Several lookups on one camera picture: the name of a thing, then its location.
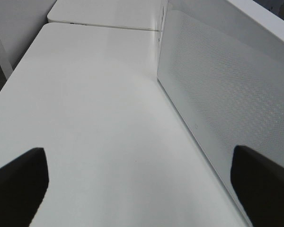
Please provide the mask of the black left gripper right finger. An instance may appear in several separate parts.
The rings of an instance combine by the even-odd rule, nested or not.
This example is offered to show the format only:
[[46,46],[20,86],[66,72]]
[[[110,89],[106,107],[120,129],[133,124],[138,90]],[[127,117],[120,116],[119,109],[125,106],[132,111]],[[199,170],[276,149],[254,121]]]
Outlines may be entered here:
[[255,150],[237,145],[231,184],[255,227],[284,227],[284,167]]

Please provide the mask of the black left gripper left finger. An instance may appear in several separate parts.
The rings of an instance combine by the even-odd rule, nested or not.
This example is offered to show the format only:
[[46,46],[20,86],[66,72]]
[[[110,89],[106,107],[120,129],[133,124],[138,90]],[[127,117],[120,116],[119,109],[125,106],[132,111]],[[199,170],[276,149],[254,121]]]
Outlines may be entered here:
[[0,227],[27,227],[49,185],[43,148],[33,148],[0,168]]

